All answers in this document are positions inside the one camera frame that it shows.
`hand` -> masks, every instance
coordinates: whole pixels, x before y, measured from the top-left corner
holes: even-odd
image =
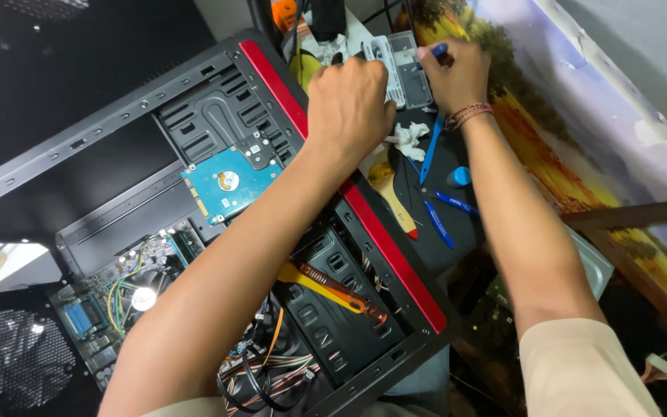
[[[447,53],[454,58],[451,68],[442,67],[431,54],[431,48],[440,43],[448,45]],[[491,55],[478,44],[449,38],[420,47],[416,54],[431,83],[433,99],[447,116],[466,106],[487,102]]]
[[[308,85],[308,141],[346,174],[383,142],[393,128],[396,103],[387,103],[388,70],[380,61],[356,57],[322,65]]]

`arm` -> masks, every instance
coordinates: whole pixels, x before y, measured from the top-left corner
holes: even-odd
[[[215,374],[283,262],[392,128],[387,77],[382,63],[359,59],[319,70],[308,89],[308,141],[130,331],[100,415],[141,415],[217,395]]]
[[[487,102],[491,57],[477,44],[446,41],[450,69],[422,48],[434,99],[447,114]],[[584,317],[603,323],[578,251],[554,210],[534,188],[491,114],[462,127],[481,218],[505,280],[521,338],[534,324]]]

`brush with wooden handle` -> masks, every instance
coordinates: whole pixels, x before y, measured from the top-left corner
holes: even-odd
[[[419,231],[416,229],[416,223],[413,222],[411,215],[405,211],[405,207],[400,203],[393,188],[393,179],[395,172],[393,167],[388,162],[388,149],[384,146],[377,147],[379,153],[374,155],[374,158],[367,166],[367,181],[372,186],[377,194],[379,194],[390,205],[390,210],[393,211],[400,228],[403,229],[411,239],[419,240]],[[360,171],[364,171],[364,166],[359,166]]]

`red front bezel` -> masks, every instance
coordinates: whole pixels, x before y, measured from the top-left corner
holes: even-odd
[[[256,72],[262,77],[262,81],[264,81],[272,92],[274,98],[288,115],[292,124],[300,133],[300,136],[303,139],[307,139],[308,116],[302,110],[297,100],[295,100],[292,93],[290,93],[282,78],[274,70],[272,63],[269,62],[262,49],[254,41],[242,41],[239,43],[239,46],[246,54],[248,60],[251,61]],[[434,298],[431,297],[428,289],[426,289],[424,283],[413,270],[411,264],[406,261],[405,256],[398,249],[388,231],[385,230],[384,225],[380,223],[372,208],[367,204],[365,197],[359,192],[352,180],[346,180],[341,188],[339,188],[339,192],[344,196],[344,199],[357,215],[362,225],[365,226],[365,230],[372,237],[372,241],[379,251],[383,253],[385,260],[390,263],[395,275],[403,283],[405,289],[408,290],[413,301],[416,302],[426,320],[431,324],[434,332],[437,334],[440,333],[447,327],[447,317],[439,308]]]

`sleeve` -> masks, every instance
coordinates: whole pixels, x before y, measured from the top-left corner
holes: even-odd
[[[194,398],[184,402],[173,403],[143,414],[142,417],[225,417],[225,403],[220,397]]]
[[[528,414],[661,416],[614,330],[586,318],[546,321],[520,342]]]

